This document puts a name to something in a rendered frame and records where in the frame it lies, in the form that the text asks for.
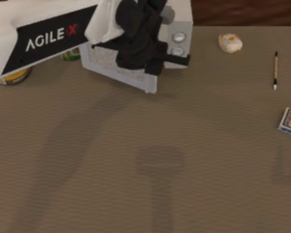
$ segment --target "white arm segment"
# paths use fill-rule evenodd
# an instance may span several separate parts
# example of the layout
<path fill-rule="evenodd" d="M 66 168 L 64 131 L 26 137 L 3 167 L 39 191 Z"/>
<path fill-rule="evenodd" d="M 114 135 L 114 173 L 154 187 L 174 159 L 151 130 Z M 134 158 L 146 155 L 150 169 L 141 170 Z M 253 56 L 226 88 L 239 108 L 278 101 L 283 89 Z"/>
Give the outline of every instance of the white arm segment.
<path fill-rule="evenodd" d="M 123 33 L 115 22 L 115 12 L 120 2 L 121 0 L 10 0 L 0 2 L 0 76 L 17 42 L 16 29 L 18 27 L 97 5 L 85 31 L 85 36 L 92 44 L 106 42 Z"/>

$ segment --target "can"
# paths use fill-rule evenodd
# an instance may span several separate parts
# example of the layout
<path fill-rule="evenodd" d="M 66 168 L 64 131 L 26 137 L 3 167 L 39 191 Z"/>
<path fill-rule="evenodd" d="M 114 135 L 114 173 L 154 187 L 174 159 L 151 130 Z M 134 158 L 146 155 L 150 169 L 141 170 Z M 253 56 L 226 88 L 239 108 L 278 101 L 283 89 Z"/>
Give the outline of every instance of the can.
<path fill-rule="evenodd" d="M 62 53 L 60 58 L 64 61 L 74 62 L 81 58 L 80 51 L 78 48 Z"/>
<path fill-rule="evenodd" d="M 32 67 L 23 69 L 14 74 L 10 74 L 4 78 L 0 78 L 0 84 L 4 86 L 12 86 L 23 82 L 28 78 L 32 70 Z"/>

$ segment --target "white bun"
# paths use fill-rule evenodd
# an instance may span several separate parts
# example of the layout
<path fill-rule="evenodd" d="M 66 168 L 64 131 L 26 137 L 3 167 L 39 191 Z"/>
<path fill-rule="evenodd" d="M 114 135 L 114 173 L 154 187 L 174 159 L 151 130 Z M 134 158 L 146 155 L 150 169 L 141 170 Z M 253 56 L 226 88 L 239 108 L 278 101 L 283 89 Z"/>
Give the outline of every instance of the white bun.
<path fill-rule="evenodd" d="M 235 53 L 242 49 L 243 42 L 236 34 L 221 34 L 219 35 L 219 46 L 227 53 Z"/>

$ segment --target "green object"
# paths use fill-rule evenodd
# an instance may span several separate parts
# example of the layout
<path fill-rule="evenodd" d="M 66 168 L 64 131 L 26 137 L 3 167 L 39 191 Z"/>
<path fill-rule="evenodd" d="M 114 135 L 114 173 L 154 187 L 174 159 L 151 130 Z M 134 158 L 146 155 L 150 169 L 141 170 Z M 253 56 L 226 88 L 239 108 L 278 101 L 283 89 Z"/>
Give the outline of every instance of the green object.
<path fill-rule="evenodd" d="M 79 49 L 76 48 L 61 54 L 60 58 L 63 59 L 64 61 L 73 62 L 79 60 L 81 58 L 81 55 Z"/>

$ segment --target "brown wall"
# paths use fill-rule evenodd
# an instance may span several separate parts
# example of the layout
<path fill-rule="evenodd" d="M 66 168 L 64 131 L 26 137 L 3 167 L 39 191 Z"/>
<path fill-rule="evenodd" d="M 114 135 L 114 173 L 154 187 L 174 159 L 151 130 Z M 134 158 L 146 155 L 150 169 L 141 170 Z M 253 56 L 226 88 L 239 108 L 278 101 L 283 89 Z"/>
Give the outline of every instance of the brown wall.
<path fill-rule="evenodd" d="M 291 0 L 191 1 L 195 25 L 291 25 Z"/>

